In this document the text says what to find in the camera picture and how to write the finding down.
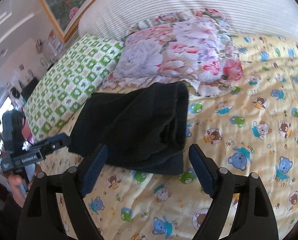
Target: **blue gripper pad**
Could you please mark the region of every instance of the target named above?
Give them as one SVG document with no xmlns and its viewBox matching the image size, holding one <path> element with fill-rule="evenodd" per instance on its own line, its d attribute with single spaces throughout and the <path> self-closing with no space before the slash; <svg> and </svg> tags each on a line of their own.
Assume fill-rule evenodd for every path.
<svg viewBox="0 0 298 240">
<path fill-rule="evenodd" d="M 92 192 L 100 172 L 107 161 L 107 158 L 108 148 L 106 145 L 104 145 L 83 177 L 83 188 L 80 190 L 80 195 L 82 198 Z"/>
<path fill-rule="evenodd" d="M 216 193 L 214 185 L 217 183 L 217 178 L 214 178 L 208 170 L 207 163 L 203 161 L 201 153 L 203 154 L 199 146 L 197 144 L 192 144 L 189 148 L 189 160 L 193 166 L 196 176 L 199 179 L 203 191 L 212 198 Z M 209 167 L 209 169 L 213 168 L 218 168 L 215 163 Z"/>
</svg>

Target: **window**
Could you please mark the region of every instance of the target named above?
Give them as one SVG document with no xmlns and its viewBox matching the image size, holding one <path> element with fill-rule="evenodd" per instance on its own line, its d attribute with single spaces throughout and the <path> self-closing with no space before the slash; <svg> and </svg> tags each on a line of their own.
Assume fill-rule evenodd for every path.
<svg viewBox="0 0 298 240">
<path fill-rule="evenodd" d="M 11 100 L 8 97 L 6 101 L 3 103 L 2 107 L 0 108 L 0 151 L 3 149 L 3 141 L 2 141 L 2 115 L 13 109 L 13 105 L 11 104 Z"/>
</svg>

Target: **person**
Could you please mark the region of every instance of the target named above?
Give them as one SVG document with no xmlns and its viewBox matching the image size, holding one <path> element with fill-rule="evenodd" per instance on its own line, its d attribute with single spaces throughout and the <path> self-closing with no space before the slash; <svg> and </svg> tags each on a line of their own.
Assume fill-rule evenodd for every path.
<svg viewBox="0 0 298 240">
<path fill-rule="evenodd" d="M 29 127 L 29 124 L 28 124 L 26 118 L 23 119 L 22 135 L 25 140 L 29 141 L 31 144 L 33 143 L 31 130 L 30 130 L 30 127 Z M 36 176 L 41 171 L 42 171 L 42 169 L 41 169 L 40 165 L 36 164 L 34 176 Z M 21 194 L 19 186 L 22 185 L 23 178 L 20 175 L 10 173 L 8 175 L 8 182 L 10 184 L 13 199 L 22 208 L 25 203 L 25 198 Z M 32 182 L 33 182 L 33 180 L 28 184 L 29 189 L 32 185 Z"/>
<path fill-rule="evenodd" d="M 41 171 L 42 171 L 42 169 L 41 169 L 40 165 L 36 164 L 36 169 L 34 171 L 34 175 L 36 176 Z M 11 193 L 12 193 L 13 199 L 21 208 L 24 206 L 24 203 L 25 203 L 25 198 L 21 194 L 20 189 L 19 189 L 19 186 L 22 185 L 22 181 L 23 181 L 23 178 L 20 175 L 11 173 L 8 176 L 8 182 L 11 187 Z M 28 189 L 30 189 L 33 181 L 34 181 L 34 179 L 28 184 Z"/>
</svg>

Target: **screw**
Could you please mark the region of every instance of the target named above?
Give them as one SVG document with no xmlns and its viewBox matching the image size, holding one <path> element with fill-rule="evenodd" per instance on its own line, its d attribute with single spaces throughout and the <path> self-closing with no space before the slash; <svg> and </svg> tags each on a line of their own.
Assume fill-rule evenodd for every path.
<svg viewBox="0 0 298 240">
<path fill-rule="evenodd" d="M 39 172 L 39 173 L 37 174 L 37 178 L 41 179 L 41 178 L 43 178 L 44 175 L 45 175 L 44 172 Z"/>
<path fill-rule="evenodd" d="M 75 166 L 72 166 L 68 169 L 69 173 L 75 173 L 76 171 L 77 171 L 77 167 L 75 167 Z"/>
<path fill-rule="evenodd" d="M 259 175 L 255 172 L 252 172 L 251 177 L 253 177 L 254 179 L 257 179 L 259 177 Z"/>
<path fill-rule="evenodd" d="M 221 168 L 219 169 L 219 171 L 220 171 L 220 173 L 222 173 L 222 174 L 227 174 L 227 173 L 228 173 L 228 170 L 227 170 L 226 168 L 224 168 L 224 167 L 221 167 Z"/>
</svg>

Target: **blanket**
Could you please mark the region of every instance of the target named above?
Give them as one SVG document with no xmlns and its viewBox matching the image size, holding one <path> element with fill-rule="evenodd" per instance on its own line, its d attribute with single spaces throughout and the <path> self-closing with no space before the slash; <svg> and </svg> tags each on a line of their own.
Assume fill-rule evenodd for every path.
<svg viewBox="0 0 298 240">
<path fill-rule="evenodd" d="M 125 95 L 96 93 L 73 127 L 69 151 L 86 157 L 104 143 L 107 164 L 181 174 L 187 109 L 188 90 L 182 82 L 154 83 Z"/>
</svg>

